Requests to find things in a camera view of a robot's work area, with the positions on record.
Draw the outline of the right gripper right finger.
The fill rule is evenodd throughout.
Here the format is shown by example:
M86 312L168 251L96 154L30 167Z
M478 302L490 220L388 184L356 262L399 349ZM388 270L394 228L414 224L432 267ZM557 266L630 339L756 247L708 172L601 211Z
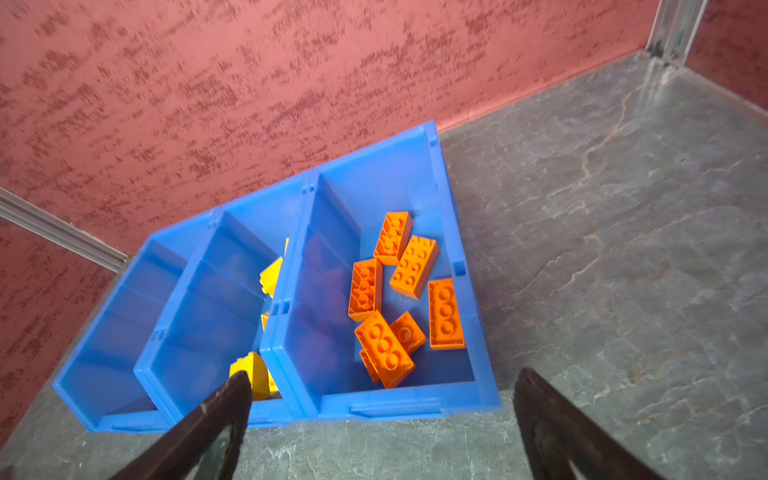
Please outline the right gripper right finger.
M514 410L535 479L658 479L531 368L520 371Z

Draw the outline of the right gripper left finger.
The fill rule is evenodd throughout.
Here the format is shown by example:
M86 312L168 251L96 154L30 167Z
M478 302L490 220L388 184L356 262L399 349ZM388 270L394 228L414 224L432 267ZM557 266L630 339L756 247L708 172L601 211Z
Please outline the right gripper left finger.
M231 479L251 403L247 374L238 372L113 477Z

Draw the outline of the orange lego stack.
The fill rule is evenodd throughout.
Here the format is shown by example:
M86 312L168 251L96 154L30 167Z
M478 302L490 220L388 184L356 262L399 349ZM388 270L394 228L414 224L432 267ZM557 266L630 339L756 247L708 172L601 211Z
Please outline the orange lego stack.
M369 374L385 388L397 387L415 369L411 354L426 342L426 335L409 312L392 325L376 311L355 329L361 358Z

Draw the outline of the yellow long lego bottom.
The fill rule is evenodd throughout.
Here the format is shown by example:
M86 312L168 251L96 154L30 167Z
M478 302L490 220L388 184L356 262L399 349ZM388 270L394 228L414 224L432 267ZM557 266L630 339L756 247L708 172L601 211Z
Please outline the yellow long lego bottom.
M278 257L260 273L259 280L262 292L267 294L270 298L274 297L283 261L284 256Z

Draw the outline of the blue three-compartment bin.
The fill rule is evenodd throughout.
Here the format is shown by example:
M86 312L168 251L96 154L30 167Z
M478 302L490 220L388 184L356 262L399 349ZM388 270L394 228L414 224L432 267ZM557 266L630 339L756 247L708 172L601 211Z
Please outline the blue three-compartment bin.
M369 374L348 316L353 266L374 257L385 216L440 253L419 300L383 266L381 315L409 312L426 335L397 387ZM275 294L260 273L284 256ZM454 282L465 349L430 347L428 283ZM261 315L269 312L266 330ZM163 433L257 352L279 393L252 428L392 421L502 407L437 128L427 122L150 235L53 387L92 432Z

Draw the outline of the orange lego slanted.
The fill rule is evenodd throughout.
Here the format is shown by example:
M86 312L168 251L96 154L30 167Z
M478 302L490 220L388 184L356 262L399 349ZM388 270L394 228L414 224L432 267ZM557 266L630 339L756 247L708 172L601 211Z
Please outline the orange lego slanted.
M465 349L454 282L450 278L428 283L430 347L433 350Z

